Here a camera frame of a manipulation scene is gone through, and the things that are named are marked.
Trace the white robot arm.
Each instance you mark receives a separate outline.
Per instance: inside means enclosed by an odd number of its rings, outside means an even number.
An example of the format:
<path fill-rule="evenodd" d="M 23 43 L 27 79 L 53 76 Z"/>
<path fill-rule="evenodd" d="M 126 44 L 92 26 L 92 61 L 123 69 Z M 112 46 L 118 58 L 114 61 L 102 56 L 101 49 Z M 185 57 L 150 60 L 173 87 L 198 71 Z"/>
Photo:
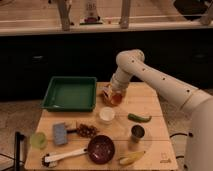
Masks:
<path fill-rule="evenodd" d="M 139 49 L 116 56 L 117 70 L 103 88 L 109 104 L 119 105 L 133 76 L 147 83 L 168 102 L 191 115 L 185 148 L 186 171 L 213 171 L 213 95 L 149 67 Z"/>

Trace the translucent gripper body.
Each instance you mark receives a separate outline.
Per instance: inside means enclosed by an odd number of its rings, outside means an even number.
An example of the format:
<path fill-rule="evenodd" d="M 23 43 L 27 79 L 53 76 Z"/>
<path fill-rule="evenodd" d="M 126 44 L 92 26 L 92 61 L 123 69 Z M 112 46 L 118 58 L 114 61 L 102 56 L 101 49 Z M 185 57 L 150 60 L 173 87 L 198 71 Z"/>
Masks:
<path fill-rule="evenodd" d="M 113 105 L 111 103 L 111 98 L 113 95 L 115 94 L 121 94 L 122 95 L 122 100 L 125 97 L 126 92 L 122 92 L 122 91 L 115 91 L 112 89 L 112 86 L 110 84 L 107 84 L 103 87 L 102 89 L 102 94 L 103 94 L 103 98 L 104 101 L 107 105 L 109 106 L 118 106 L 118 105 Z"/>

